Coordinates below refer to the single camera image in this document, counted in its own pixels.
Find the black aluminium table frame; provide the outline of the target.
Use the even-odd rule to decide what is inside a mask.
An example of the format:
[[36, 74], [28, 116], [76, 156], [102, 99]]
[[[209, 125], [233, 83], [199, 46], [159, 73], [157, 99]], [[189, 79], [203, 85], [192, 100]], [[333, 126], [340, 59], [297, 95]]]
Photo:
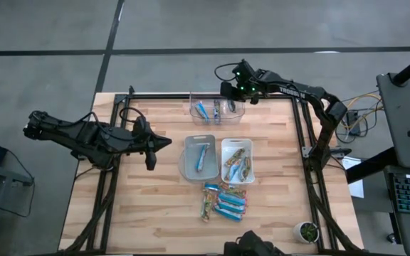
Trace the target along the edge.
[[[137, 93], [130, 106], [172, 143], [157, 153], [153, 171], [146, 169], [142, 155], [122, 158], [111, 217], [99, 221], [85, 248], [129, 255], [213, 254], [252, 230], [284, 252], [317, 252], [316, 244], [302, 244], [293, 234], [296, 224], [312, 220], [301, 152], [320, 129], [310, 107], [278, 95], [246, 105], [238, 124], [201, 126], [190, 115], [188, 93]], [[246, 188], [248, 206], [241, 222], [217, 214], [203, 221], [203, 186], [180, 173], [184, 140], [203, 134], [217, 141], [253, 142], [256, 179]]]

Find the clear plastic bin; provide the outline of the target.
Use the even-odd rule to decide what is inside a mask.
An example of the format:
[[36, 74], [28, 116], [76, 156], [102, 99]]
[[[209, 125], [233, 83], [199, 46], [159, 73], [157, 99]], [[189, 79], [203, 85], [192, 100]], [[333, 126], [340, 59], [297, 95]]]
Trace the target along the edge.
[[[221, 103], [221, 123], [215, 124], [214, 123], [214, 100], [219, 100]], [[208, 94], [199, 94], [199, 93], [191, 93], [189, 95], [189, 114], [192, 118], [194, 124], [197, 125], [234, 125], [238, 124], [242, 117], [245, 114], [245, 107], [242, 102], [234, 101], [236, 104], [236, 113], [232, 113], [228, 110], [227, 106], [227, 98], [222, 97], [220, 95], [208, 95]], [[195, 104], [198, 102], [202, 102], [204, 108], [206, 109], [209, 122], [205, 123], [202, 117], [195, 109]]]

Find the pale grey plastic bin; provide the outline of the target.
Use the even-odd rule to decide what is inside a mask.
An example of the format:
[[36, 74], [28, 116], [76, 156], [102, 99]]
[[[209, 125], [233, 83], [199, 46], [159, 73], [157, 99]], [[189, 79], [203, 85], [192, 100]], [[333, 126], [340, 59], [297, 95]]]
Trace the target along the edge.
[[216, 152], [216, 138], [214, 135], [211, 135], [211, 134], [187, 137], [184, 140], [184, 145], [185, 145], [184, 151], [188, 149], [201, 149], [201, 147], [204, 144], [209, 144], [210, 147], [208, 150], [213, 149]]

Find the small plant in white pot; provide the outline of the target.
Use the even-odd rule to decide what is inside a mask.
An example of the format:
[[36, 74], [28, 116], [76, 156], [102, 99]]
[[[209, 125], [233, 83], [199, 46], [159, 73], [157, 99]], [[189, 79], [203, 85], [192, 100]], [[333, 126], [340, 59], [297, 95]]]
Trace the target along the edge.
[[320, 236], [320, 229], [312, 222], [302, 222], [293, 228], [294, 238], [301, 243], [316, 243]]

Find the black diagonal beam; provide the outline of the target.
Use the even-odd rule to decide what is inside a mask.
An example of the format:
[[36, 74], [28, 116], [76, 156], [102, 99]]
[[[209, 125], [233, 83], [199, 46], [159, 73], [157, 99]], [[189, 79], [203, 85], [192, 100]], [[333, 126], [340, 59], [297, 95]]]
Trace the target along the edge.
[[397, 166], [398, 159], [394, 147], [391, 147], [372, 158], [362, 161], [346, 170], [347, 183], [351, 184], [367, 176], [382, 171], [386, 166]]

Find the white paper sheet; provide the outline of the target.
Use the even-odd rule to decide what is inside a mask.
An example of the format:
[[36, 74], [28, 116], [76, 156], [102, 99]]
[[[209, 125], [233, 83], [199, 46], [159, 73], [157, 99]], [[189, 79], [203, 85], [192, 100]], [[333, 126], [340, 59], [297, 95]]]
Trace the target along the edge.
[[[350, 169], [353, 166], [356, 166], [357, 164], [360, 164], [362, 161], [360, 159], [352, 158], [345, 156], [342, 159], [342, 165], [344, 166], [345, 170]], [[348, 185], [349, 187], [349, 192], [351, 197], [355, 198], [364, 198], [364, 186], [363, 186], [363, 181], [362, 179], [355, 181], [353, 183], [350, 183]]]

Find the black power adapter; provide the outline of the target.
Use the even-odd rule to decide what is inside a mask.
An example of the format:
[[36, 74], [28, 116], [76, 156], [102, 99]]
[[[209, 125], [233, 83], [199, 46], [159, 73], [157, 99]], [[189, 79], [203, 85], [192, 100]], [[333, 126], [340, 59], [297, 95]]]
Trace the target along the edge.
[[355, 110], [350, 110], [346, 114], [346, 122], [348, 126], [348, 132], [352, 136], [359, 136], [361, 134], [360, 125], [357, 122], [359, 120], [359, 113]]

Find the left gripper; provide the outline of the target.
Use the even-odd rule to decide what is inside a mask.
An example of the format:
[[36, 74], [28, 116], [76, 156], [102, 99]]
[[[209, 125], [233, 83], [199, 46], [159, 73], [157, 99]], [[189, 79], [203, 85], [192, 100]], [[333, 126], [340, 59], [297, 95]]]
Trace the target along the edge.
[[[139, 143], [144, 147], [144, 152], [155, 152], [155, 142], [153, 139], [153, 132], [144, 132], [139, 137]], [[158, 149], [164, 148], [169, 146], [172, 143], [172, 140], [167, 137], [163, 137], [160, 135], [155, 135], [154, 138], [158, 141], [156, 143], [156, 147]]]

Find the grey equipment cart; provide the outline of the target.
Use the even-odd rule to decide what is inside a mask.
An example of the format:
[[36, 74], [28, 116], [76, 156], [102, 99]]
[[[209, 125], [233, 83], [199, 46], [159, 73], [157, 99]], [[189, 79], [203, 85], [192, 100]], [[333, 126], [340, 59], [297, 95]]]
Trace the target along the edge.
[[410, 80], [405, 87], [397, 87], [388, 75], [378, 75], [377, 85], [396, 157], [401, 166], [410, 168], [410, 137], [407, 134], [410, 130]]

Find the white plastic bin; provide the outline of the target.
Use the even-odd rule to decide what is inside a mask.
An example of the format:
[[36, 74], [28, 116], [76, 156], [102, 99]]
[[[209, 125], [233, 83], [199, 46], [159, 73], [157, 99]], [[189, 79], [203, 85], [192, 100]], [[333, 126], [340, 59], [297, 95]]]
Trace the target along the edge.
[[[233, 155], [233, 153], [240, 149], [244, 148], [245, 153], [241, 156], [242, 160], [245, 156], [248, 156], [251, 160], [251, 171], [247, 179], [244, 182], [241, 182], [239, 179], [239, 172], [232, 178], [231, 181], [225, 181], [226, 174], [228, 173], [229, 167], [225, 166], [226, 160]], [[255, 181], [254, 174], [254, 163], [253, 163], [253, 142], [250, 139], [224, 139], [221, 143], [221, 179], [222, 181], [233, 184], [233, 185], [242, 185], [249, 184]]]

